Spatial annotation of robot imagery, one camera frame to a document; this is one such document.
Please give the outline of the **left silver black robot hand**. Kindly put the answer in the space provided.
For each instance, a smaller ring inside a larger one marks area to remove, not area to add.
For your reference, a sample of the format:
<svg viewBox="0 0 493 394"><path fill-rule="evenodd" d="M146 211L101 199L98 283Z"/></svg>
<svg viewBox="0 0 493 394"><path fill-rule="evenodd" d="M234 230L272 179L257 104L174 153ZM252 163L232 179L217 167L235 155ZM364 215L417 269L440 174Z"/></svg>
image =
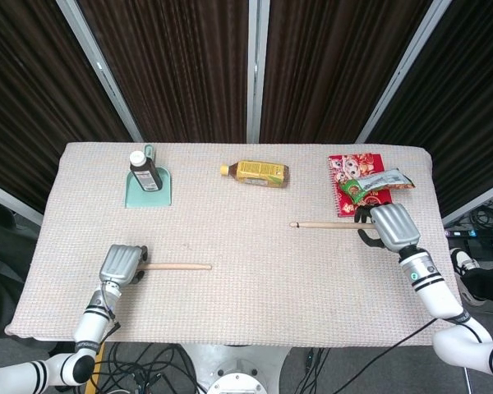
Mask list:
<svg viewBox="0 0 493 394"><path fill-rule="evenodd" d="M145 245L111 245L99 271L101 282L127 286L136 275L137 267L148 258Z"/></svg>

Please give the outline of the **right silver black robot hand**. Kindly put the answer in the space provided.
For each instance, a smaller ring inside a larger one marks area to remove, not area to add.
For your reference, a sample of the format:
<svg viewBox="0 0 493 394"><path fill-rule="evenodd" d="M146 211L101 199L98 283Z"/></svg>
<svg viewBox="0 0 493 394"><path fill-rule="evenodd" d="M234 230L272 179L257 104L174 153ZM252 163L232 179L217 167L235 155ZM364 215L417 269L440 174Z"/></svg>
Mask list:
<svg viewBox="0 0 493 394"><path fill-rule="evenodd" d="M364 229L358 229L361 240L370 247L400 253L405 248L416 248L420 233L401 204L364 205L357 208L354 222L374 225L378 238L370 238Z"/></svg>

